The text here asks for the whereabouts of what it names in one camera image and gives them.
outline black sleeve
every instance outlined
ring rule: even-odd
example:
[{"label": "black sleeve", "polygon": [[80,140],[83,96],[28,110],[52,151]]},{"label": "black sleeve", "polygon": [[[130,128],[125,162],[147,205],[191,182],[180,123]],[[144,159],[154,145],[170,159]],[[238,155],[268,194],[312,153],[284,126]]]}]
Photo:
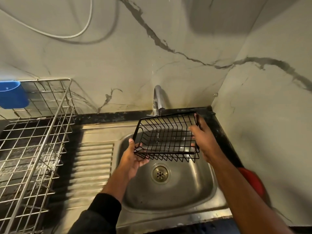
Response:
[{"label": "black sleeve", "polygon": [[105,193],[96,195],[88,210],[84,210],[68,234],[116,233],[116,223],[121,211],[119,201]]}]

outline white cable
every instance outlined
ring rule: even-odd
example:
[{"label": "white cable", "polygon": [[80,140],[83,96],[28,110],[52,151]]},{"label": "white cable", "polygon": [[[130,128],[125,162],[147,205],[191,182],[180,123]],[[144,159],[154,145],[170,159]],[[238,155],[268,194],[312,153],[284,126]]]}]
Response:
[{"label": "white cable", "polygon": [[89,19],[88,19],[88,22],[87,24],[85,25],[85,27],[83,28],[82,31],[80,31],[78,34],[75,34],[75,35],[71,35],[71,36],[59,36],[59,35],[53,35],[53,34],[49,34],[49,33],[46,33],[46,32],[43,32],[43,31],[40,31],[40,30],[37,30],[23,22],[21,22],[20,20],[14,18],[12,15],[10,15],[9,13],[7,13],[6,11],[2,10],[0,8],[0,11],[2,13],[4,13],[5,15],[7,15],[8,17],[10,17],[11,19],[15,20],[16,22],[20,23],[21,25],[24,25],[25,27],[39,33],[39,34],[42,34],[42,35],[46,35],[46,36],[49,36],[49,37],[53,37],[53,38],[58,38],[58,39],[72,39],[72,38],[76,38],[80,35],[82,35],[86,30],[87,28],[89,27],[90,25],[90,22],[91,22],[91,19],[92,19],[92,14],[93,14],[93,0],[90,0],[90,14],[89,14]]}]

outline blue plastic holder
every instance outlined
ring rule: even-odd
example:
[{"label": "blue plastic holder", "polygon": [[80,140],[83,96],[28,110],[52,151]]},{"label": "blue plastic holder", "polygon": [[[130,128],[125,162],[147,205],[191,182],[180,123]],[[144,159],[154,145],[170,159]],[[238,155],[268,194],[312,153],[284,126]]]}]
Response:
[{"label": "blue plastic holder", "polygon": [[21,82],[0,81],[0,107],[4,109],[24,108],[29,105],[28,97]]}]

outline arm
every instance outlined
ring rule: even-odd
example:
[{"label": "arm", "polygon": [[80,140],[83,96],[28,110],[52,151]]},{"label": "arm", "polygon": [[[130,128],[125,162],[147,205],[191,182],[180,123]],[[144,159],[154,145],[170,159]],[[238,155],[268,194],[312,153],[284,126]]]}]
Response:
[{"label": "arm", "polygon": [[213,167],[240,232],[242,234],[293,233],[227,159],[201,116],[199,116],[199,123],[200,128],[190,126],[190,130],[205,160]]},{"label": "arm", "polygon": [[135,143],[129,139],[129,147],[123,153],[119,166],[96,195],[88,210],[81,213],[68,234],[74,233],[115,233],[121,211],[121,202],[129,181],[138,168],[149,162],[134,154]]}]

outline black wire basket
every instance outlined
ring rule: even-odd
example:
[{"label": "black wire basket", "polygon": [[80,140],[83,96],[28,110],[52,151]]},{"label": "black wire basket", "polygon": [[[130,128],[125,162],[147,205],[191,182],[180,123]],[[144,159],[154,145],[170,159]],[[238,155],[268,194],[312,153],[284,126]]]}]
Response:
[{"label": "black wire basket", "polygon": [[190,125],[198,126],[195,112],[140,119],[133,135],[138,143],[135,154],[155,160],[195,162],[199,147],[188,129]]}]

